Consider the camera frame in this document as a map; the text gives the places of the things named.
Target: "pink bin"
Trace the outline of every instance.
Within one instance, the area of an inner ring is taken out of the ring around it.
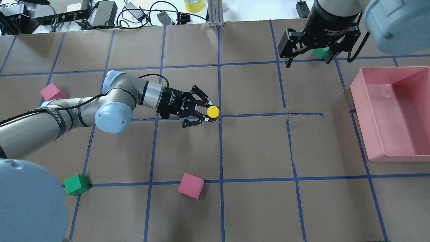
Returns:
[[[363,67],[351,91],[370,161],[430,161],[430,67]]]

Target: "white surface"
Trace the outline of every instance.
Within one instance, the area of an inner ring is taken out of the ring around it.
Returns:
[[[207,0],[205,1],[205,7],[202,11],[196,12],[193,14],[197,14],[202,17],[206,17],[207,12]],[[268,20],[268,19],[295,19],[298,18],[298,13],[295,9],[296,3],[299,0],[270,0],[270,1],[257,1],[257,0],[223,0],[223,3],[225,3],[228,7],[228,11],[224,13],[224,21],[254,21],[254,20]],[[13,3],[14,0],[4,0],[2,3]],[[151,5],[156,2],[154,0],[129,0],[129,2],[133,3],[136,7],[141,7],[142,9],[149,9]],[[180,12],[187,12],[184,5],[184,0],[167,0],[167,2],[172,3],[175,5]],[[123,0],[115,0],[115,3],[117,4],[118,11],[117,15],[121,12],[121,9],[123,9],[125,3]],[[309,9],[311,9],[313,5],[313,0],[306,0],[306,4],[308,5]],[[153,9],[159,9],[159,10],[175,10],[172,6],[166,3],[157,3],[154,5]],[[94,10],[92,16],[88,19],[88,21],[91,23],[92,18],[97,12],[97,9]],[[157,14],[159,12],[152,12],[151,13],[151,20],[153,25],[161,25],[161,23],[158,21]],[[174,12],[167,12],[170,18],[175,20],[176,13]],[[130,19],[132,21],[137,21],[129,12],[124,12],[124,17],[127,19]],[[204,23],[205,20],[200,19],[195,16],[191,16],[191,22],[189,24],[194,23]],[[139,24],[133,24],[129,23],[130,26],[139,26]],[[51,26],[39,26],[34,33],[46,33],[51,30]],[[61,24],[57,28],[57,32],[63,32],[63,31],[79,31],[80,27],[75,22],[66,22],[64,24]]]

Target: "robotic arm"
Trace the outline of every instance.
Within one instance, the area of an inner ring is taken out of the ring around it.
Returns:
[[[55,99],[41,107],[0,123],[0,158],[24,159],[34,151],[77,127],[97,126],[109,133],[124,131],[137,105],[156,109],[161,118],[170,114],[182,118],[182,127],[214,122],[219,115],[216,106],[197,86],[189,92],[172,89],[131,75],[109,71],[103,83],[103,94],[95,97]],[[196,110],[207,107],[208,115]]]
[[[329,47],[324,56],[326,64],[342,51],[350,56],[361,35],[354,21],[363,13],[369,33],[361,47],[370,33],[379,49],[392,55],[430,47],[428,0],[315,0],[303,31],[285,31],[278,45],[279,56],[285,58],[286,67],[290,67],[294,57],[310,49]]]

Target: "yellow object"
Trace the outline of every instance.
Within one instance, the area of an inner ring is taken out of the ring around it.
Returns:
[[[203,0],[184,0],[185,9],[189,12],[200,12],[205,6]]]
[[[219,108],[217,106],[210,106],[208,108],[208,116],[211,118],[217,118],[219,116]]]

